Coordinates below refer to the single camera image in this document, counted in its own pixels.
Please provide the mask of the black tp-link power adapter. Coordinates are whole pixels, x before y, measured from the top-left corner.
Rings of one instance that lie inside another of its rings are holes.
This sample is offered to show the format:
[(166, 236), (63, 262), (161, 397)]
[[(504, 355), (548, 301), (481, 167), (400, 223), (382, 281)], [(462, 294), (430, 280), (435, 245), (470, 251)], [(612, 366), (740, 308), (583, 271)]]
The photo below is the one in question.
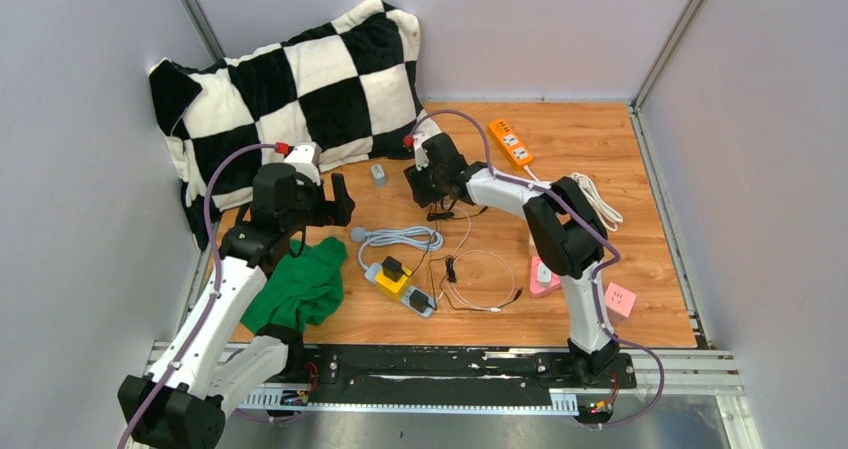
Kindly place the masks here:
[[(449, 279), (451, 273), (455, 273), (456, 262), (458, 260), (461, 260), (466, 254), (470, 253), (487, 254), (494, 256), (496, 259), (500, 260), (505, 265), (506, 269), (509, 271), (510, 278), (512, 281), (511, 291), (506, 297), (506, 299), (500, 304), (490, 307), (484, 307), (474, 304), (468, 298), (466, 298), (458, 289), (456, 281), (448, 281), (447, 287), (449, 293), (449, 304), (452, 304), (453, 300), (456, 300), (464, 306), (465, 311), (500, 313), (506, 306), (513, 304), (521, 297), (523, 289), (517, 285), (517, 278), (511, 266), (506, 262), (503, 257), (491, 251), (471, 250), (466, 251), (460, 254), (459, 256), (449, 255), (444, 257), (444, 260), (446, 261), (446, 279)], [(387, 264), (381, 265), (381, 274), (385, 274), (391, 282), (399, 282), (403, 277), (406, 277), (408, 281), (411, 281), (411, 278), (415, 273), (414, 270), (410, 271), (402, 263), (400, 263), (393, 257), (388, 257), (387, 260)]]

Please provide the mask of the yellow cube socket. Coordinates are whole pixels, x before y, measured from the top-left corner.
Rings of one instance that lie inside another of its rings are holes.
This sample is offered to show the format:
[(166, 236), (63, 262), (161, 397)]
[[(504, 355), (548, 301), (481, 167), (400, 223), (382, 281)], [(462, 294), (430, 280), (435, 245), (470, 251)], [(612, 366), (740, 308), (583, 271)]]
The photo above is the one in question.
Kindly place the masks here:
[(375, 285), (377, 289), (386, 297), (395, 302), (400, 302), (408, 292), (412, 283), (412, 279), (404, 272), (404, 267), (394, 279), (388, 269), (380, 266), (377, 275), (375, 276)]

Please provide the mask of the black adapter with thin cable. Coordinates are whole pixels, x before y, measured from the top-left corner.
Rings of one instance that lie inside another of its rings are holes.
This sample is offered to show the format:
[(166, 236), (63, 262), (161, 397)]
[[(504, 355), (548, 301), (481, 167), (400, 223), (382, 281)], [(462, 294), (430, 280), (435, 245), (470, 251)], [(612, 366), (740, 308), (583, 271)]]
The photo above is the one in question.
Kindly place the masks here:
[[(455, 217), (454, 212), (445, 208), (442, 202), (432, 203), (428, 207), (427, 212), (427, 221), (438, 223), (439, 221), (446, 221), (449, 219), (453, 219)], [(444, 243), (443, 235), (438, 231), (438, 228), (429, 228), (424, 226), (424, 229), (427, 229), (427, 240), (426, 242), (422, 242), (420, 244), (420, 249), (423, 251), (421, 259), (419, 260), (418, 265), (413, 269), (410, 273), (410, 276), (414, 276), (415, 273), (420, 268), (421, 264), (424, 261), (424, 258), (427, 254), (432, 251), (438, 250)], [(410, 307), (421, 313), (422, 316), (425, 315), (427, 311), (435, 312), (438, 309), (437, 299), (435, 296), (431, 297), (426, 292), (415, 289), (410, 293), (409, 297)]]

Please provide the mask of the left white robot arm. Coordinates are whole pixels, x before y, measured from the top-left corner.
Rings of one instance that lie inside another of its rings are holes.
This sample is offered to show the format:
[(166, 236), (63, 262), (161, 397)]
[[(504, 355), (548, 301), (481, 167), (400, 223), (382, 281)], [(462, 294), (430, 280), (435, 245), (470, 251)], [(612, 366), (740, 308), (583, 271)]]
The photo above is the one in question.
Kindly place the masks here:
[(211, 280), (168, 349), (142, 376), (118, 390), (127, 420), (120, 446), (214, 448), (227, 419), (255, 389), (277, 377), (298, 380), (306, 369), (303, 333), (266, 323), (248, 346), (222, 362), (230, 337), (271, 272), (295, 252), (291, 238), (309, 226), (351, 222), (355, 202), (345, 178), (331, 176), (327, 199), (316, 168), (272, 163), (259, 169), (253, 199), (215, 251)]

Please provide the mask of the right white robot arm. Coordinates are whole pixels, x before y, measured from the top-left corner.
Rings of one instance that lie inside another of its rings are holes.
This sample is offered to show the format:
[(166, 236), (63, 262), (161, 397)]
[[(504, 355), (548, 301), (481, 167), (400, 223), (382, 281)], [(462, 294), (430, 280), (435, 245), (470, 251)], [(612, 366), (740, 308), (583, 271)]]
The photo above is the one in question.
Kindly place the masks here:
[(607, 378), (620, 350), (598, 282), (607, 234), (578, 184), (569, 177), (554, 183), (524, 179), (490, 161), (470, 164), (445, 133), (407, 135), (403, 143), (414, 155), (404, 175), (420, 206), (450, 198), (526, 221), (538, 257), (561, 281), (573, 377), (589, 387)]

